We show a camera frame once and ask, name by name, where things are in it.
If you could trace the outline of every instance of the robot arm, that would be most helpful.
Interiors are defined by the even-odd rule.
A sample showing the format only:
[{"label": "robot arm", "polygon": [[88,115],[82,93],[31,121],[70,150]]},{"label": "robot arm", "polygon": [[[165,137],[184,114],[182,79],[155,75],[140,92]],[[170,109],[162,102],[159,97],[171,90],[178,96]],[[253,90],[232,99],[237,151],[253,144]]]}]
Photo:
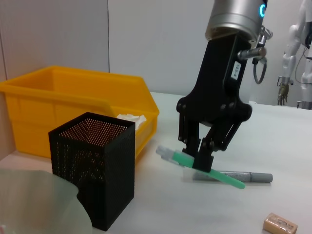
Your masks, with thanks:
[{"label": "robot arm", "polygon": [[[194,157],[195,169],[211,170],[212,152],[226,150],[240,124],[252,113],[239,98],[247,59],[266,63],[263,47],[272,33],[262,26],[267,0],[215,0],[206,38],[209,40],[193,90],[179,100],[178,140]],[[251,44],[258,41],[258,48]],[[199,124],[211,126],[199,139]]]}]

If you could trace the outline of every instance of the pen holder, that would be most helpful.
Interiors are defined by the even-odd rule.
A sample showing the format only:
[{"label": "pen holder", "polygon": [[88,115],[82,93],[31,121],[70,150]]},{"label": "pen holder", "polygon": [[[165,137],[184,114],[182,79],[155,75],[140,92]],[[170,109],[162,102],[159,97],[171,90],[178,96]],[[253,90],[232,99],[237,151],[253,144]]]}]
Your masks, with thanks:
[{"label": "pen holder", "polygon": [[85,113],[49,133],[53,174],[79,189],[93,227],[107,231],[134,197],[135,123]]}]

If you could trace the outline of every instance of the marker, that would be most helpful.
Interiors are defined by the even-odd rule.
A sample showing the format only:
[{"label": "marker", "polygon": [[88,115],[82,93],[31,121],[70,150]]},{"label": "marker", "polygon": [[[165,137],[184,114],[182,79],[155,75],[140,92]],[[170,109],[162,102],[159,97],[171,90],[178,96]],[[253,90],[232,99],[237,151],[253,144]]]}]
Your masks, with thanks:
[{"label": "marker", "polygon": [[[193,168],[194,158],[186,153],[180,151],[173,151],[161,145],[156,149],[156,153],[161,156],[163,160],[169,161],[181,167]],[[214,169],[211,169],[210,172],[201,172],[199,173],[206,174],[218,181],[221,181],[226,184],[230,184],[238,189],[244,189],[245,184],[237,179],[231,178],[223,173],[220,173]]]},{"label": "marker", "polygon": [[[255,173],[255,172],[229,172],[229,171],[219,171],[229,177],[237,179],[241,182],[251,182],[251,183],[271,183],[273,181],[273,175],[267,173]],[[193,175],[193,180],[205,180],[205,181],[216,181],[215,179],[200,173],[195,172]]]}]

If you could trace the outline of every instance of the green marker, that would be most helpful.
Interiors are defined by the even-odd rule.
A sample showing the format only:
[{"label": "green marker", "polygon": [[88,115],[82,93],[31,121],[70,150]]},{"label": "green marker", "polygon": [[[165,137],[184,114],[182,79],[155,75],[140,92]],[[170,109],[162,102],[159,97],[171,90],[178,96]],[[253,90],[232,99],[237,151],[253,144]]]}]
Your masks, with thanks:
[{"label": "green marker", "polygon": [[[161,156],[162,159],[177,164],[183,167],[193,168],[194,158],[188,154],[179,151],[172,151],[163,146],[158,146],[156,153]],[[229,177],[221,172],[211,169],[209,173],[202,172],[197,170],[200,173],[203,173],[207,176],[210,176],[214,179],[217,179],[223,183],[230,184],[236,188],[244,189],[245,184],[237,179]]]}]

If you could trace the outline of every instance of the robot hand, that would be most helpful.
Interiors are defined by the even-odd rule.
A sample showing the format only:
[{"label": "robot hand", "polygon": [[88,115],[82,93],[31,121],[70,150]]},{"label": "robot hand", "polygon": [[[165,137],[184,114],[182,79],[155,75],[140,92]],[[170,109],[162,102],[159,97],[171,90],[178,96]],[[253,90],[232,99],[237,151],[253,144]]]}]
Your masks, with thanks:
[{"label": "robot hand", "polygon": [[288,92],[289,92],[289,84],[281,83],[281,86],[279,87],[278,91],[278,99],[277,99],[278,105],[285,106],[285,100],[287,102]]}]

